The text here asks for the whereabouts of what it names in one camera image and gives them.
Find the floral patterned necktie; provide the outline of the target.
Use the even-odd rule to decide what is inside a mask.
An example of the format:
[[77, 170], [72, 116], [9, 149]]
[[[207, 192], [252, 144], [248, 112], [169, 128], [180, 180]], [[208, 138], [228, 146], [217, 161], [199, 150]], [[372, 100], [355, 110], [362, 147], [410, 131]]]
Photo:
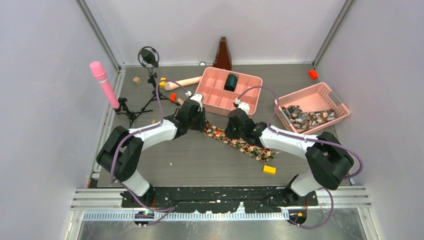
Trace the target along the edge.
[[245, 140], [232, 139], [225, 134], [225, 130], [206, 122], [206, 127], [202, 130], [206, 136], [224, 143], [227, 146], [237, 149], [239, 152], [255, 159], [258, 162], [268, 162], [275, 158], [275, 153], [269, 148], [261, 148], [255, 145], [248, 144]]

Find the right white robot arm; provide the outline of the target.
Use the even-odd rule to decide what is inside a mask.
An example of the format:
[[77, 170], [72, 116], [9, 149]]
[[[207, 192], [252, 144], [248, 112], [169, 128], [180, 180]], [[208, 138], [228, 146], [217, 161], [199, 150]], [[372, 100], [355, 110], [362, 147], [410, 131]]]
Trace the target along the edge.
[[249, 145], [276, 149], [307, 161], [309, 170], [297, 174], [281, 190], [282, 198], [291, 205], [299, 205], [307, 194], [320, 189], [336, 190], [354, 165], [354, 160], [329, 132], [320, 135], [290, 133], [255, 123], [244, 110], [237, 108], [228, 114], [225, 134], [230, 139], [242, 139]]

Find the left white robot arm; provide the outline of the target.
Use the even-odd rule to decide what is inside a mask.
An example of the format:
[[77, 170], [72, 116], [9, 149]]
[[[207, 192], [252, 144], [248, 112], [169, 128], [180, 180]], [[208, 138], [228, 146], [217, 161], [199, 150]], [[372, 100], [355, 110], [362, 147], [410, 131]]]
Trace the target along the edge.
[[189, 130], [202, 131], [206, 127], [202, 98], [201, 94], [194, 94], [162, 122], [140, 128], [114, 128], [97, 154], [96, 162], [134, 193], [134, 200], [141, 207], [148, 207], [154, 199], [153, 186], [137, 170], [141, 152], [177, 139]]

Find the patterned ties in basket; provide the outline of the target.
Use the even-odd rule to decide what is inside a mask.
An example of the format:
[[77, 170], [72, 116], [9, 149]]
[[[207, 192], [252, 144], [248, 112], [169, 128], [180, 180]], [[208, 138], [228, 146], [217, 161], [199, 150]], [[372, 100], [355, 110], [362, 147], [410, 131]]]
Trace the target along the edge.
[[332, 109], [322, 111], [303, 111], [299, 105], [282, 107], [290, 123], [298, 130], [309, 130], [331, 122], [337, 118]]

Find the wooden cylinder block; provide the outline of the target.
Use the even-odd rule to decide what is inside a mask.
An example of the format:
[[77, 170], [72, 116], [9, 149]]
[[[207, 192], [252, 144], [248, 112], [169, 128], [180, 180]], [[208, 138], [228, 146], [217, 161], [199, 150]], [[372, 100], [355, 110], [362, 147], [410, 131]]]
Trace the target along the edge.
[[183, 100], [183, 99], [181, 99], [181, 98], [178, 98], [178, 99], [177, 99], [177, 103], [178, 103], [180, 106], [182, 106], [182, 105], [184, 104], [184, 100]]

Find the small orange block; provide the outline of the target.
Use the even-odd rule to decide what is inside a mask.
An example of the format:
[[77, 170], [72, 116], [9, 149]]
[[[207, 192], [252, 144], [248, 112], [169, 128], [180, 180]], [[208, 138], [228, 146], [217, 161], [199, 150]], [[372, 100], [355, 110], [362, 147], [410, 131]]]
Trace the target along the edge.
[[176, 101], [176, 99], [177, 99], [177, 94], [176, 94], [176, 93], [172, 93], [172, 94], [170, 95], [170, 101], [171, 101], [171, 102], [175, 102], [175, 101]]

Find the pink divided organizer tray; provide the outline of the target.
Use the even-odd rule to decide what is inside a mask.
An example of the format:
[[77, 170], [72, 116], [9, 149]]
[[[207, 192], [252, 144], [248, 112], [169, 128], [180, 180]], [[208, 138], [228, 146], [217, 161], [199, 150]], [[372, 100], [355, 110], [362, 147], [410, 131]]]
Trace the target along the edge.
[[[225, 83], [229, 75], [234, 75], [237, 78], [233, 91], [225, 89]], [[203, 96], [202, 105], [209, 113], [227, 116], [230, 111], [235, 109], [235, 99], [239, 98], [241, 102], [249, 105], [248, 115], [251, 117], [256, 112], [261, 93], [261, 89], [257, 86], [262, 84], [263, 80], [258, 76], [207, 67], [195, 92]], [[257, 88], [242, 94], [251, 87]]]

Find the yellow cube block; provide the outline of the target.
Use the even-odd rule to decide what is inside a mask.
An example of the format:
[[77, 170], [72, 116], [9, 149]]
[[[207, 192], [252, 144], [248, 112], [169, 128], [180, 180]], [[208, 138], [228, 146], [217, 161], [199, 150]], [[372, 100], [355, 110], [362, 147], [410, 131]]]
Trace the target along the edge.
[[159, 87], [160, 88], [164, 88], [165, 87], [166, 80], [167, 79], [165, 77], [161, 77], [160, 78], [160, 82], [159, 82]]

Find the dark green rolled tie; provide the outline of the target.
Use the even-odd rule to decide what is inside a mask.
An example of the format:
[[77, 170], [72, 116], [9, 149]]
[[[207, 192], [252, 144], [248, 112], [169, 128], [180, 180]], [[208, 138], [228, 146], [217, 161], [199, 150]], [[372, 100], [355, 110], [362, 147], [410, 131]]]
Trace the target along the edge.
[[224, 90], [234, 92], [238, 83], [238, 77], [235, 74], [230, 73], [224, 83]]

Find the yellow block near front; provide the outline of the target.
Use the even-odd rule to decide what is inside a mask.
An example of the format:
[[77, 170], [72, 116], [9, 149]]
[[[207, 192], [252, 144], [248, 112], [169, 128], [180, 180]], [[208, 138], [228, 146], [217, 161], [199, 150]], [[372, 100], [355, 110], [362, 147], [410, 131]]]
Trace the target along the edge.
[[269, 174], [269, 175], [275, 175], [276, 174], [277, 169], [273, 166], [269, 166], [269, 165], [264, 165], [262, 172], [265, 174]]

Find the wooden cube block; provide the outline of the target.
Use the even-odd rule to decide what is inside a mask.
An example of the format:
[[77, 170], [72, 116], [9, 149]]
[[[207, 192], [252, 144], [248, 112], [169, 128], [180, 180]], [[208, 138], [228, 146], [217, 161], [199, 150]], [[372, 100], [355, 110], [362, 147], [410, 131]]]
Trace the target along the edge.
[[141, 79], [140, 79], [139, 77], [134, 77], [134, 78], [132, 79], [132, 81], [133, 81], [133, 83], [134, 83], [136, 86], [139, 86], [139, 85], [142, 83], [142, 81], [141, 81]]

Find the brown wooden metronome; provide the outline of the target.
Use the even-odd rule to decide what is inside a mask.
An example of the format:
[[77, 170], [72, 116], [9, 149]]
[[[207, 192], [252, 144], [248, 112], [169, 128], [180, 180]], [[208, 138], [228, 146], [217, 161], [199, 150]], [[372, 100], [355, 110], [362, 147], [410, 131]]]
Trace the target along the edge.
[[218, 49], [215, 55], [212, 66], [218, 69], [232, 70], [232, 57], [228, 46], [228, 41], [225, 36], [219, 39]]

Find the pink perforated basket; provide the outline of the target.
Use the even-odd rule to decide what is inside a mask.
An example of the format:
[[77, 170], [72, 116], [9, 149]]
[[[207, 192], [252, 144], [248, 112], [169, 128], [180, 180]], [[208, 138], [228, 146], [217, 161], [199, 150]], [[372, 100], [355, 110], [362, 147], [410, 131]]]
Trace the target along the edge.
[[[288, 108], [289, 106], [299, 106], [304, 112], [333, 110], [336, 119], [316, 126], [312, 129], [298, 129], [290, 123], [289, 118], [282, 110], [282, 107]], [[276, 115], [281, 121], [284, 130], [306, 135], [311, 135], [320, 130], [324, 130], [325, 128], [340, 122], [342, 119], [351, 114], [348, 107], [324, 82], [320, 82], [290, 94], [281, 96], [279, 100], [274, 101], [274, 108], [278, 110]]]

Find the black microphone with tripod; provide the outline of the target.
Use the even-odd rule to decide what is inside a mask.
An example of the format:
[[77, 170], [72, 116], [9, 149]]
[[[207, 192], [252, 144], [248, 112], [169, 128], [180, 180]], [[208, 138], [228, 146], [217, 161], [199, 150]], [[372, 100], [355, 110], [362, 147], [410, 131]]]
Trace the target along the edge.
[[157, 73], [154, 72], [154, 69], [159, 67], [159, 61], [160, 61], [160, 55], [157, 52], [157, 50], [151, 46], [144, 46], [138, 51], [137, 59], [139, 64], [143, 68], [148, 69], [149, 78], [147, 82], [153, 86], [153, 91], [152, 91], [153, 96], [144, 105], [144, 107], [141, 108], [140, 111], [131, 111], [129, 107], [127, 106], [127, 101], [128, 101], [127, 98], [125, 97], [118, 98], [119, 107], [118, 109], [115, 109], [114, 111], [117, 115], [125, 115], [128, 118], [129, 127], [133, 125], [133, 123], [137, 120], [137, 118], [141, 114], [152, 112], [152, 110], [146, 110], [146, 107], [151, 102], [162, 101], [162, 100], [169, 100], [173, 102], [169, 97], [164, 96], [160, 92], [160, 90], [157, 89], [158, 85], [157, 85], [156, 79], [158, 76], [157, 76]]

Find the red block far corner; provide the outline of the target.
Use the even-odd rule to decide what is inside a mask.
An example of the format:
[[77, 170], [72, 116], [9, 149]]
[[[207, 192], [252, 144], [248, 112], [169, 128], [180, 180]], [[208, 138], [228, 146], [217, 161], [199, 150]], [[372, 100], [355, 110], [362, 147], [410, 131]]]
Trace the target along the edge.
[[309, 70], [308, 75], [313, 80], [316, 80], [319, 77], [318, 73], [314, 69]]

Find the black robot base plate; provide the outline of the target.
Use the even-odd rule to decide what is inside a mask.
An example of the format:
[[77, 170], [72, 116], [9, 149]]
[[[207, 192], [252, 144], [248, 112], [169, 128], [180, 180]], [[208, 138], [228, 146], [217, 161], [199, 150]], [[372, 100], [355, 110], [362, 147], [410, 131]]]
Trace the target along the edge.
[[318, 205], [315, 191], [297, 197], [277, 186], [151, 187], [143, 196], [129, 190], [120, 193], [123, 208], [147, 206], [170, 216], [179, 214], [233, 214], [240, 207], [246, 214], [278, 213], [283, 207], [299, 207], [306, 221], [308, 207]]

